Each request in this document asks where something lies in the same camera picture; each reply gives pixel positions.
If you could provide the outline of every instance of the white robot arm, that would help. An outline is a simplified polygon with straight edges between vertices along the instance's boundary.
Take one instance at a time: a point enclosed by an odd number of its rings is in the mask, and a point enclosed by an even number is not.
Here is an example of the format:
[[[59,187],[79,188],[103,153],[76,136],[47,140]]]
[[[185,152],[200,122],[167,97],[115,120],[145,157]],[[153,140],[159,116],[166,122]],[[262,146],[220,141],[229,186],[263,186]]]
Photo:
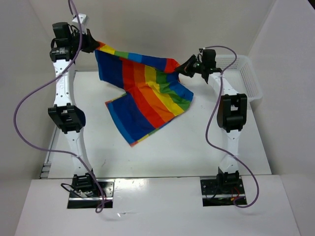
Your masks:
[[[96,42],[89,29],[86,28],[88,17],[84,14],[79,14],[80,22],[75,17],[70,26],[67,22],[59,22],[53,24],[53,30],[56,38],[51,44],[50,57],[53,61],[56,76],[71,64],[75,53],[79,47],[79,32],[77,24],[81,24],[82,28],[82,46],[81,51],[86,53],[93,52],[99,43]],[[77,154],[87,165],[90,171],[93,171],[87,157],[86,148],[84,145],[83,130],[86,123],[85,114],[76,107],[73,82],[75,77],[75,64],[72,63],[66,73],[56,81],[56,97],[54,106],[48,108],[48,114],[54,121],[56,126],[65,134],[71,152]],[[86,168],[76,157],[72,157],[75,167],[73,185],[76,189],[82,192],[89,192],[95,188],[93,180]]]
[[[202,53],[202,60],[199,56],[192,55],[188,61],[176,68],[181,74],[193,77],[195,73],[201,74],[202,78],[213,87],[217,96],[220,96],[220,105],[217,114],[217,121],[223,131],[223,147],[225,150],[238,155],[238,142],[241,130],[246,123],[247,96],[239,94],[223,76],[223,89],[221,88],[221,72],[216,67],[216,52],[212,49],[199,49]],[[239,180],[238,162],[230,155],[225,155],[219,165],[220,184],[233,186]]]

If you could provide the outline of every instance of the fabric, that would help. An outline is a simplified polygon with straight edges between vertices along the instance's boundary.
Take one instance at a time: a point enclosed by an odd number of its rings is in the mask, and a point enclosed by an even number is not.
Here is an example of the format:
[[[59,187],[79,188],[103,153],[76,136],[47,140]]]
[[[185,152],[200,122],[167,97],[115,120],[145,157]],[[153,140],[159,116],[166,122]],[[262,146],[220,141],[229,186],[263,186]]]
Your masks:
[[[100,79],[126,91],[105,104],[131,146],[190,106],[193,93],[180,84],[174,59],[119,52],[103,43],[95,56]]]

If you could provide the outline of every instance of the white wall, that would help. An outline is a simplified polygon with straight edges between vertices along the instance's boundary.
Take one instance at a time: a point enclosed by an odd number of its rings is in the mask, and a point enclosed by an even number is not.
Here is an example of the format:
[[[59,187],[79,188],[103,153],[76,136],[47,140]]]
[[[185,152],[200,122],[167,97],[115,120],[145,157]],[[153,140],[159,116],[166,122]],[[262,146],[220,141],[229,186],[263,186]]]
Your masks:
[[[302,236],[315,232],[315,10],[277,0],[250,51],[264,97],[254,115]]]
[[[47,33],[70,21],[67,0],[30,0]],[[198,48],[221,44],[247,55],[274,0],[75,0],[96,40],[120,51],[185,62]],[[94,55],[79,69],[96,69]]]
[[[27,0],[0,5],[0,229],[12,236],[32,178],[38,178],[45,153],[26,146],[13,128],[19,100],[53,78],[50,39]],[[18,115],[21,131],[33,143],[47,147],[52,122],[47,107],[53,87],[29,99]]]

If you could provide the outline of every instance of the white platform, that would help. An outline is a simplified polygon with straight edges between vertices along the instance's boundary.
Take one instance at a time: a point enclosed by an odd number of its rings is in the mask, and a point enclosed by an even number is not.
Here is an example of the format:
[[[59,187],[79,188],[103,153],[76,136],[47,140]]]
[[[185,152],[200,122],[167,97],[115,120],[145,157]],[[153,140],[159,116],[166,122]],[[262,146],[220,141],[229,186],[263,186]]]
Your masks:
[[[66,209],[60,183],[33,180],[15,236],[299,236],[279,176],[257,176],[261,195],[248,209],[202,206],[198,177],[117,179],[112,209]],[[243,177],[248,201],[254,181]]]
[[[227,71],[225,77],[239,91],[244,92],[237,71]],[[134,147],[130,147],[114,125],[105,102],[124,93],[100,81],[98,72],[78,72],[74,91],[77,107],[86,114],[84,130],[88,158],[97,177],[188,177],[215,176],[223,153],[205,141],[205,129],[214,108],[214,90],[196,75],[181,76],[182,83],[194,92],[187,112],[175,118]],[[240,138],[240,158],[256,175],[271,174],[253,113],[248,110],[247,123]],[[210,140],[222,147],[222,131],[216,119],[209,132]],[[63,133],[58,132],[54,149],[69,150]],[[72,178],[73,166],[69,155],[51,153],[49,178]],[[240,174],[249,174],[240,166]]]

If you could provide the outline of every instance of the plastic basket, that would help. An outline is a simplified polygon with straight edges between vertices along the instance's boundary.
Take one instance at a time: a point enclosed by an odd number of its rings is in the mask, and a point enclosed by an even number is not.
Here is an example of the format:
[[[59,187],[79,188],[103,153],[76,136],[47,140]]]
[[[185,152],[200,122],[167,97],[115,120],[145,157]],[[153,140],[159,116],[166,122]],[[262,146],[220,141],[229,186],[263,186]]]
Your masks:
[[[253,100],[261,99],[262,98],[262,91],[260,85],[257,80],[256,73],[252,66],[251,60],[244,55],[237,55],[236,62],[228,69],[233,71],[238,71],[241,79],[239,79],[242,87],[245,91],[245,94],[248,97],[248,101],[251,102]],[[231,64],[234,60],[233,55],[217,55],[217,67],[224,69],[229,64]]]

